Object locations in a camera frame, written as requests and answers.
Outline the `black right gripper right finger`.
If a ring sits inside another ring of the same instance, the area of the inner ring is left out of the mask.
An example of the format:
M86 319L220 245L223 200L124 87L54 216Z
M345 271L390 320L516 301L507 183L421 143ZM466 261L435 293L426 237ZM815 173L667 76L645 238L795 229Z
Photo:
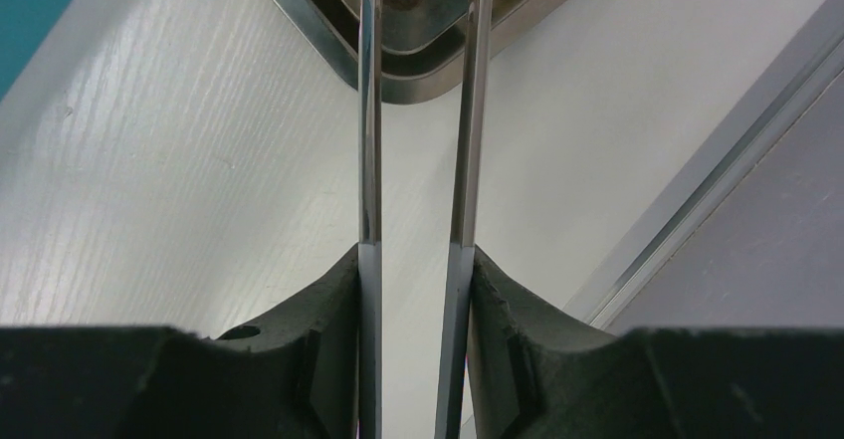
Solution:
M839 438L841 329L583 323L474 259L468 370L481 438Z

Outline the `steel serving tongs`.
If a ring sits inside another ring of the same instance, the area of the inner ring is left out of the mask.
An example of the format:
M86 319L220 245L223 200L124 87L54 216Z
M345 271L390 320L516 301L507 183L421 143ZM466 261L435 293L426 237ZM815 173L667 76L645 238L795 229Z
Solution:
M461 431L481 150L494 0L468 0L466 44L453 189L452 220L439 360L435 432ZM382 435L382 222L381 222L381 14L380 0L360 0L359 96L360 279L359 435Z

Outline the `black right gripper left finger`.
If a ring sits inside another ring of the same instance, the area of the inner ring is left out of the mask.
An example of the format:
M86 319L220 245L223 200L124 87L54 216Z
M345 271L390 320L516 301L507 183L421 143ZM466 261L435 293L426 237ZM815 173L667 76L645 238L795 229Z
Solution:
M169 326L1 331L5 438L352 438L357 252L217 338Z

